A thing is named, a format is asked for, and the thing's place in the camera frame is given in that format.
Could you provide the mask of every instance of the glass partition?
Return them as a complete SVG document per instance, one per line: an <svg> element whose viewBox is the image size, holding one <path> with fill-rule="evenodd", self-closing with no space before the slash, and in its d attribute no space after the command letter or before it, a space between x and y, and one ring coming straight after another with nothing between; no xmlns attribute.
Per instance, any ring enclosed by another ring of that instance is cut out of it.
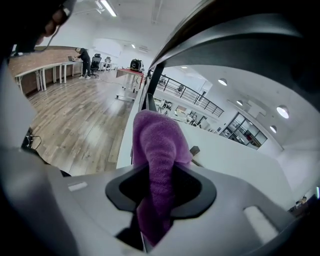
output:
<svg viewBox="0 0 320 256"><path fill-rule="evenodd" d="M220 136L257 150L267 137L252 122L238 113Z"/></svg>

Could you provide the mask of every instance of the staircase railing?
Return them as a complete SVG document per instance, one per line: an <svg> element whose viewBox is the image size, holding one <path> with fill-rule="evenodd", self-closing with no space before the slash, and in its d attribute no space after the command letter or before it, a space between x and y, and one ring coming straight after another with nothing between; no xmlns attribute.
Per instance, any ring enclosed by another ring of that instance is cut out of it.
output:
<svg viewBox="0 0 320 256"><path fill-rule="evenodd" d="M166 76L161 75L160 80L156 87L158 90L167 92L188 102L191 102L195 106L210 112L218 117L224 112L220 107L208 100L206 97L197 93L195 90L188 86Z"/></svg>

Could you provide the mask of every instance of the purple cloth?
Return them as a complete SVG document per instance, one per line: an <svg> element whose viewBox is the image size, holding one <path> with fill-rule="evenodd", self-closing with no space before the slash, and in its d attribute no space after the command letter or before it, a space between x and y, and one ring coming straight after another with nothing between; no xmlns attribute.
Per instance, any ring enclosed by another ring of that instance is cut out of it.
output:
<svg viewBox="0 0 320 256"><path fill-rule="evenodd" d="M133 122L133 164L149 164L150 191L137 208L141 232L154 246L171 227L175 194L174 162L188 164L192 154L179 125L154 111L140 111Z"/></svg>

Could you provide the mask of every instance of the wooden floor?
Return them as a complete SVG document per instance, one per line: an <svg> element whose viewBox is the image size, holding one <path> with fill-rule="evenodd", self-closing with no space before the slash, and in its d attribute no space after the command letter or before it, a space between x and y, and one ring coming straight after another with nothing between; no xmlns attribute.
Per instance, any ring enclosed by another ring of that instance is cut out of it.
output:
<svg viewBox="0 0 320 256"><path fill-rule="evenodd" d="M51 85L29 98L37 110L31 127L42 139L38 153L72 176L116 168L133 106L133 101L115 99L124 94L124 76L115 78L115 71L99 75L100 80L69 78L66 84ZM33 148L39 142L35 138Z"/></svg>

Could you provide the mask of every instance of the black office chair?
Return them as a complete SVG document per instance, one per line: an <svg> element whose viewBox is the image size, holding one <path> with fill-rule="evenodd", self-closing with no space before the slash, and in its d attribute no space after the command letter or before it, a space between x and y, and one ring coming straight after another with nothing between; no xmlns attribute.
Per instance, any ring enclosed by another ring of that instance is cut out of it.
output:
<svg viewBox="0 0 320 256"><path fill-rule="evenodd" d="M94 57L92 57L92 61L91 61L91 67L90 67L90 71L91 71L91 75L94 77L98 77L98 74L95 74L95 72L97 72L99 70L99 64L101 61L101 57L99 53L96 53L94 55Z"/></svg>

